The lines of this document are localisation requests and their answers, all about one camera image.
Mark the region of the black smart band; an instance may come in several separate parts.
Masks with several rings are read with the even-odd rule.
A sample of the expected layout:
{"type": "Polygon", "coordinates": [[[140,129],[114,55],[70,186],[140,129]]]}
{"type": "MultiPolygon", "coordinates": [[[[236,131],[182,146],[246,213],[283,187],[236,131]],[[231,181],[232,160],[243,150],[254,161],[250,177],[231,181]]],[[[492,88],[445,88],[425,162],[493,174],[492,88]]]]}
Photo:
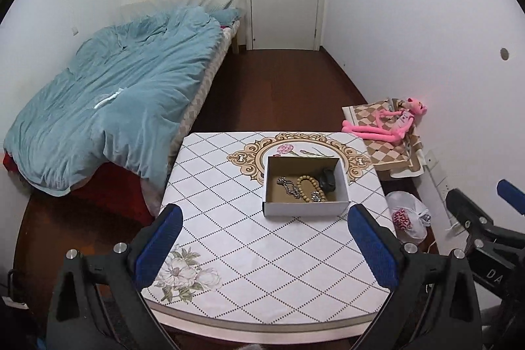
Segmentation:
{"type": "Polygon", "coordinates": [[[325,168],[319,175],[320,189],[325,193],[332,193],[336,189],[335,171],[333,169],[325,168]]]}

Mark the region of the white cardboard box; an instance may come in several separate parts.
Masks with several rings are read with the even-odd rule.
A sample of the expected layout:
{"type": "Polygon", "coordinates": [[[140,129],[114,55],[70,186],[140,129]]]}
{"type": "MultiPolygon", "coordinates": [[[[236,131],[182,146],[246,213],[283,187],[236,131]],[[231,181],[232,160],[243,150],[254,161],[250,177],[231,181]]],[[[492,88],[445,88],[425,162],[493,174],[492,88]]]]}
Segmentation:
{"type": "Polygon", "coordinates": [[[263,175],[265,217],[335,217],[350,205],[344,163],[337,157],[270,156],[263,175]],[[320,172],[335,171],[336,189],[325,194],[320,172]]]}

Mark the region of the white plastic bag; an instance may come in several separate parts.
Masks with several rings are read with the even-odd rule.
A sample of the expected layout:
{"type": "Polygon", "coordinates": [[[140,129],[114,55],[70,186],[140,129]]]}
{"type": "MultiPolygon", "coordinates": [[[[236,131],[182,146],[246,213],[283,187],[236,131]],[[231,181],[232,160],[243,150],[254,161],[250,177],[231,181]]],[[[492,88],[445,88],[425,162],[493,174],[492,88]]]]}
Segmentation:
{"type": "Polygon", "coordinates": [[[400,232],[402,242],[419,244],[431,227],[431,213],[415,196],[404,191],[393,191],[386,196],[392,223],[400,232]]]}

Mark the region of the bed mattress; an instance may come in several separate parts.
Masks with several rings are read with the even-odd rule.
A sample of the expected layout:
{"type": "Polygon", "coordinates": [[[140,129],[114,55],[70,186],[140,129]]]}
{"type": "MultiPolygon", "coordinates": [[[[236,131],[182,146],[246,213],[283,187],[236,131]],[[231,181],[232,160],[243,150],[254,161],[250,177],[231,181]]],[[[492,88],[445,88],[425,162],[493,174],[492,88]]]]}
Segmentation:
{"type": "MultiPolygon", "coordinates": [[[[168,172],[166,177],[169,177],[169,173],[175,164],[175,159],[180,151],[184,138],[190,134],[191,127],[195,123],[197,116],[203,107],[205,99],[210,92],[215,75],[224,61],[228,50],[232,47],[234,53],[239,52],[237,33],[240,24],[241,20],[237,19],[230,26],[227,26],[222,30],[221,41],[217,45],[211,61],[205,67],[204,75],[199,84],[198,90],[195,96],[191,99],[190,104],[184,110],[179,129],[172,138],[167,157],[168,172]]],[[[153,217],[156,217],[161,211],[161,202],[164,191],[155,190],[145,178],[140,180],[140,189],[148,211],[153,217]]]]}

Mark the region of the patterned tablecloth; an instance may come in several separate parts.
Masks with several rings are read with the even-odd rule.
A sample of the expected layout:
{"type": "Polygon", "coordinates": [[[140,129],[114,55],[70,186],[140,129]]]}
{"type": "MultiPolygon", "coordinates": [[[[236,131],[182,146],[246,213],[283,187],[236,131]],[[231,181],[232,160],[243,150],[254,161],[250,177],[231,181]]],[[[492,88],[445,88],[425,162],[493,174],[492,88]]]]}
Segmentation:
{"type": "Polygon", "coordinates": [[[366,319],[388,292],[375,280],[345,213],[269,219],[263,169],[271,156],[337,158],[351,203],[391,227],[362,140],[341,132],[193,133],[184,138],[163,202],[183,228],[142,295],[172,317],[255,327],[333,326],[366,319]]]}

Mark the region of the checkered cushion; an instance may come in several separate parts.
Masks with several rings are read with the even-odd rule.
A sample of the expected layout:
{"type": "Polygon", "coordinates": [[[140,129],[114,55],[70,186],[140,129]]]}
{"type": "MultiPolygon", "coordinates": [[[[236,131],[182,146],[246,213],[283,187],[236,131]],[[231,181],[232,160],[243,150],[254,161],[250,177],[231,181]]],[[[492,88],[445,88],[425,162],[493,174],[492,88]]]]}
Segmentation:
{"type": "Polygon", "coordinates": [[[384,99],[342,108],[342,131],[361,138],[373,166],[392,179],[425,171],[423,143],[416,126],[427,112],[418,99],[384,99]]]}

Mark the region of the pink panther plush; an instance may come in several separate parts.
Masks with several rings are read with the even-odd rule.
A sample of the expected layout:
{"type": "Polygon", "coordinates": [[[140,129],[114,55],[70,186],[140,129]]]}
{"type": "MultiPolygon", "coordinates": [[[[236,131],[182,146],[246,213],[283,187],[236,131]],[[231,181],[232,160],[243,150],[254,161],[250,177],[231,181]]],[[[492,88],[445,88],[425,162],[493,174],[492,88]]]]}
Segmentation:
{"type": "Polygon", "coordinates": [[[415,122],[427,111],[427,106],[418,99],[407,98],[398,102],[395,110],[379,109],[374,113],[375,122],[367,125],[342,123],[342,132],[359,138],[388,142],[398,145],[411,131],[415,122]]]}

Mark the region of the teal blanket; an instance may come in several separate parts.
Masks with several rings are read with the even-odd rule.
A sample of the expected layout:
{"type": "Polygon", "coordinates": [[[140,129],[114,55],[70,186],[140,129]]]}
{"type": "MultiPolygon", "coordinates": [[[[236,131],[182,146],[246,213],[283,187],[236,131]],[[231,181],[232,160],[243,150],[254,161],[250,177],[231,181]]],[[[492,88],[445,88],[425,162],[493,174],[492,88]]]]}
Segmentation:
{"type": "Polygon", "coordinates": [[[97,31],[20,111],[5,153],[52,196],[104,163],[161,189],[182,117],[239,18],[233,8],[186,7],[97,31]]]}

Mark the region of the wall socket strip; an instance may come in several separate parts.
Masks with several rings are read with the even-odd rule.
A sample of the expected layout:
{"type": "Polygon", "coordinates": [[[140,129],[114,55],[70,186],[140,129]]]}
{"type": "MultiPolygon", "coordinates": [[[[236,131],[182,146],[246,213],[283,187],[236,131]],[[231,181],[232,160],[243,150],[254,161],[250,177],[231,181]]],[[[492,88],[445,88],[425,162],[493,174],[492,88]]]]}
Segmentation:
{"type": "Polygon", "coordinates": [[[450,227],[450,215],[445,206],[445,199],[450,186],[446,172],[441,167],[433,151],[425,153],[425,174],[421,179],[421,196],[431,211],[432,225],[436,229],[450,227]]]}

